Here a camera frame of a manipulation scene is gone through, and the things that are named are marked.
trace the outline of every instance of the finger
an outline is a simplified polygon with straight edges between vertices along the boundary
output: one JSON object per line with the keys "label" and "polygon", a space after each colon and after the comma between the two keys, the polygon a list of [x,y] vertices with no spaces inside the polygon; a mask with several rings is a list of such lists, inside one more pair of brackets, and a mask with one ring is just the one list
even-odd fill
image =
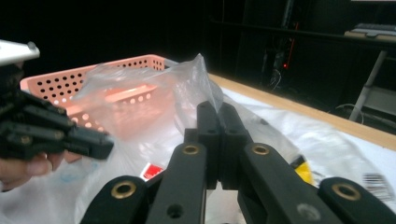
{"label": "finger", "polygon": [[0,179],[13,179],[26,175],[44,175],[52,170],[52,163],[37,156],[31,161],[0,159]]}
{"label": "finger", "polygon": [[26,174],[28,175],[46,175],[50,171],[52,171],[52,163],[42,157],[34,157],[26,165]]}
{"label": "finger", "polygon": [[27,162],[0,159],[0,179],[19,178],[26,175]]}
{"label": "finger", "polygon": [[12,181],[2,181],[2,188],[1,190],[10,190],[10,189],[15,189],[16,187],[19,187],[21,185],[23,185],[24,183],[26,183],[27,181],[29,181],[32,177],[27,175],[23,178],[19,178],[19,179],[15,179]]}
{"label": "finger", "polygon": [[47,160],[52,163],[52,171],[56,171],[64,159],[64,153],[49,154]]}

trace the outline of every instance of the cable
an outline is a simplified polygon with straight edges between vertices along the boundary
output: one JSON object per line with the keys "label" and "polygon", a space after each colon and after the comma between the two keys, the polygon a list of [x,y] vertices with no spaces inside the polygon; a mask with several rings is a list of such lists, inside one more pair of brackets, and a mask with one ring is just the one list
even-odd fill
{"label": "cable", "polygon": [[280,79],[282,79],[282,75],[278,70],[274,69],[273,74],[271,75],[270,86],[274,85],[275,82],[276,84],[272,88],[272,91],[277,87],[277,85],[279,85]]}
{"label": "cable", "polygon": [[352,107],[356,108],[356,109],[359,111],[359,114],[361,114],[361,124],[364,124],[364,114],[363,114],[363,113],[361,112],[361,110],[358,109],[355,105],[353,105],[353,104],[343,104],[343,105],[337,106],[335,109],[339,109],[339,108],[344,107],[344,106],[346,106],[346,105],[352,106]]}

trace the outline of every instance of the perforated basket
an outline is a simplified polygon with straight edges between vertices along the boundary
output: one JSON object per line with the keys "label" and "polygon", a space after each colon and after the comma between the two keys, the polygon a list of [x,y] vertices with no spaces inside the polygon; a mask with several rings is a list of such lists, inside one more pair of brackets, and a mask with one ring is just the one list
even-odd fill
{"label": "perforated basket", "polygon": [[[163,70],[166,66],[173,65],[175,62],[157,55],[144,55],[105,64],[132,68],[151,67],[155,70]],[[96,65],[27,77],[21,80],[21,90],[29,91],[34,96],[65,108],[67,110],[67,116],[78,125],[103,132],[105,130],[100,123],[91,119],[89,114],[85,113],[78,105],[74,105],[71,101],[72,96],[82,88],[86,73]],[[132,90],[113,90],[107,93],[106,99],[110,102],[123,101],[128,104],[138,104],[148,100],[151,92],[154,90],[155,86],[150,85],[143,85]],[[75,159],[78,159],[78,156],[66,155],[67,161],[74,161]]]}

